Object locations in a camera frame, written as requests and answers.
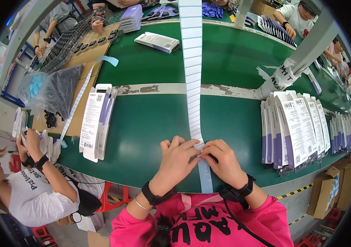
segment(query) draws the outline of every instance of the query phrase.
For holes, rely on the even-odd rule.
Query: finger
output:
[[[211,153],[218,160],[220,160],[220,158],[222,157],[222,153],[223,152],[219,148],[217,148],[216,146],[209,146],[209,147],[203,149],[202,156],[208,155],[209,153]]]
[[[173,140],[171,141],[170,148],[178,147],[181,141],[185,142],[185,139],[179,136],[174,136]]]
[[[180,146],[180,148],[182,148],[182,149],[189,149],[189,148],[193,147],[193,145],[198,144],[199,142],[200,142],[199,140],[192,139],[192,140],[189,140],[189,141],[183,143]]]
[[[208,141],[204,146],[203,149],[210,147],[210,146],[216,146],[217,148],[219,148],[221,151],[225,151],[227,148],[229,148],[229,146],[224,142],[220,141],[220,140],[213,140],[213,141]]]
[[[196,148],[190,148],[190,149],[187,149],[186,151],[189,157],[200,155],[202,153],[200,150]]]
[[[167,149],[169,149],[171,143],[169,140],[165,140],[165,141],[162,141],[160,143],[160,148],[162,149],[162,152],[166,151]]]
[[[208,155],[204,155],[202,156],[203,159],[205,159],[208,163],[208,165],[211,167],[212,171],[217,174],[217,171],[218,171],[218,163],[215,162],[215,160],[208,156]]]
[[[194,158],[194,159],[191,161],[191,163],[189,163],[189,165],[188,165],[189,172],[192,171],[192,169],[193,169],[193,168],[199,163],[199,161],[201,161],[201,160],[202,160],[202,158],[200,158],[200,157]]]

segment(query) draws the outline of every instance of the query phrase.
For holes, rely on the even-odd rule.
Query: white label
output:
[[[294,101],[282,102],[284,114],[287,120],[289,133],[292,142],[292,151],[294,155],[295,166],[307,160],[307,150],[305,146],[301,121]]]
[[[331,139],[329,137],[328,125],[326,124],[323,106],[321,104],[318,104],[317,107],[318,107],[318,113],[320,115],[321,127],[323,130],[323,137],[324,137],[325,152],[326,152],[331,147]]]
[[[318,116],[316,106],[313,102],[309,102],[309,109],[311,113],[311,118],[313,119],[314,131],[316,133],[317,150],[318,150],[318,154],[320,154],[325,150],[323,131],[321,128],[321,120],[320,120],[320,117]]]
[[[105,93],[100,92],[89,94],[80,132],[80,147],[95,149],[95,144],[98,142],[97,132],[104,96]]]
[[[314,133],[313,123],[311,122],[309,111],[303,99],[295,100],[296,108],[299,113],[299,119],[302,124],[302,130],[307,145],[307,153],[310,156],[317,151],[316,134]]]

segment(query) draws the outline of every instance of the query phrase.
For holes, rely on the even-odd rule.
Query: cardboard box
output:
[[[314,179],[313,192],[307,214],[315,219],[324,219],[332,209],[338,194],[340,170],[332,166]]]
[[[251,5],[251,10],[257,15],[268,14],[273,20],[273,13],[276,11],[276,8],[265,0],[254,0]]]
[[[88,231],[89,247],[111,247],[109,237],[103,237],[99,233]]]
[[[347,210],[351,203],[351,160],[341,171],[343,173],[343,177],[341,178],[341,191],[339,192],[337,201],[338,204],[336,207],[342,210]]]

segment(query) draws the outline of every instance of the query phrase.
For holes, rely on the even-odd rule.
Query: woman's right hand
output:
[[[38,58],[41,58],[42,57],[42,52],[41,52],[41,48],[39,46],[37,46],[35,48],[35,55],[38,57]]]
[[[93,32],[100,34],[103,31],[103,25],[104,25],[104,23],[100,20],[94,21],[92,23]]]
[[[218,163],[209,153],[218,159]],[[241,189],[248,183],[247,174],[240,168],[234,151],[222,139],[208,141],[203,146],[202,158],[220,179],[233,188]]]
[[[294,39],[297,36],[297,33],[289,23],[285,25],[285,29],[287,30],[287,33],[291,36],[292,39]]]
[[[38,133],[36,133],[34,129],[29,128],[26,135],[26,148],[34,162],[38,162],[42,156],[44,156],[42,151],[39,149],[40,142],[41,140]]]

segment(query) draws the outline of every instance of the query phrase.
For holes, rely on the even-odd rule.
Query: white product box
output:
[[[289,100],[295,101],[295,106],[299,113],[299,119],[301,120],[302,130],[307,145],[307,154],[310,157],[317,152],[317,139],[309,110],[307,109],[304,99],[299,98],[295,91],[287,90],[285,92],[287,93]]]
[[[294,100],[289,100],[286,92],[275,92],[274,100],[276,101],[280,122],[284,127],[288,166],[295,168],[308,158],[299,114]]]
[[[179,47],[179,40],[151,32],[145,32],[134,41],[169,54]]]

